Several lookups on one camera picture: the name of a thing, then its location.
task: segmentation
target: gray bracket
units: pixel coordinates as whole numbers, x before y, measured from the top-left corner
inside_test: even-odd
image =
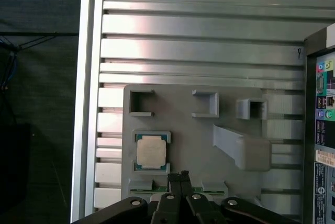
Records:
[[[213,125],[213,146],[235,160],[245,171],[268,171],[271,168],[271,143]]]
[[[142,100],[146,99],[148,96],[154,96],[153,89],[130,91],[129,113],[131,116],[151,117],[154,115],[153,112],[145,111],[145,108],[143,108]]]
[[[264,98],[239,99],[236,102],[236,117],[240,119],[267,119],[267,100]]]
[[[194,118],[218,118],[219,114],[219,94],[217,91],[202,91],[195,89],[192,91],[193,96],[209,99],[209,112],[192,113]]]

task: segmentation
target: sticker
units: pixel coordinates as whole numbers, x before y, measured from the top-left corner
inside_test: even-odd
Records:
[[[314,224],[326,224],[326,181],[327,167],[314,165]]]
[[[327,95],[335,95],[335,89],[327,89]]]
[[[335,154],[330,152],[325,152],[321,150],[316,150],[315,160],[319,163],[335,167]]]

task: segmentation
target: dark background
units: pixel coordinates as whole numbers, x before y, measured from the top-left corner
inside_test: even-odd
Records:
[[[79,30],[80,0],[0,0],[0,7],[0,32]],[[32,124],[28,193],[0,223],[69,223],[77,45],[76,36],[58,37],[18,54],[7,98],[17,121]],[[0,63],[6,58],[0,51]]]

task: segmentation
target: white label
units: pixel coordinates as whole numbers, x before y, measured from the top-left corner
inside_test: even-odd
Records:
[[[335,167],[335,154],[334,153],[316,150],[315,160],[319,163]]]

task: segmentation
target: gray plastic holder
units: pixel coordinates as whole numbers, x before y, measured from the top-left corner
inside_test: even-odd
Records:
[[[236,117],[240,119],[267,119],[267,100],[264,98],[239,99],[236,102]]]
[[[213,125],[213,145],[235,160],[245,171],[264,172],[271,168],[271,143]]]

